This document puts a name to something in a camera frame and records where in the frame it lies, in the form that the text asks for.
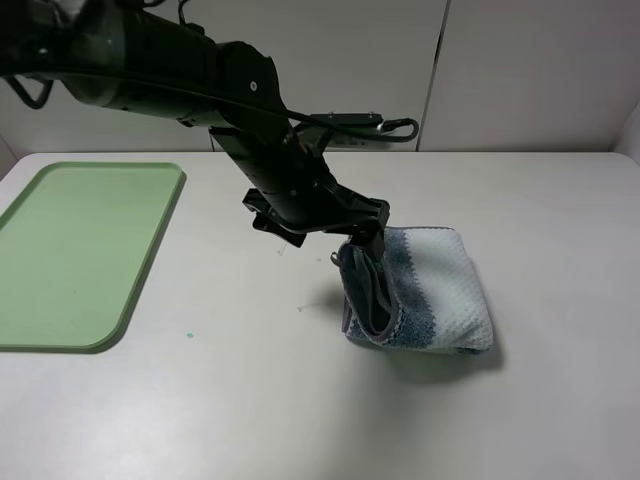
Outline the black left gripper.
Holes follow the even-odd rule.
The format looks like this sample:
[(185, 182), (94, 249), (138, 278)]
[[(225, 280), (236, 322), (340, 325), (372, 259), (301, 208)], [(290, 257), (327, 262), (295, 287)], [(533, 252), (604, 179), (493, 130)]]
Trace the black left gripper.
[(255, 214), (255, 230), (295, 247), (302, 246), (307, 234), (323, 232), (347, 235), (372, 260), (384, 255), (389, 203), (365, 197), (334, 180), (317, 178), (277, 193), (252, 188), (243, 204)]

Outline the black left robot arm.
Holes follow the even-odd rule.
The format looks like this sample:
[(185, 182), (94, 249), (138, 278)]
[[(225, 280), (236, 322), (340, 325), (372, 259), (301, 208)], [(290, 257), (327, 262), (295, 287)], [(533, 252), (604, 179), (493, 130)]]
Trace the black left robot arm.
[(389, 205), (337, 182), (292, 126), (273, 60), (251, 45), (218, 44), (140, 2), (5, 1), (1, 75), (32, 109), (60, 83), (87, 105), (204, 127), (251, 182), (256, 230), (294, 246), (343, 234), (383, 255)]

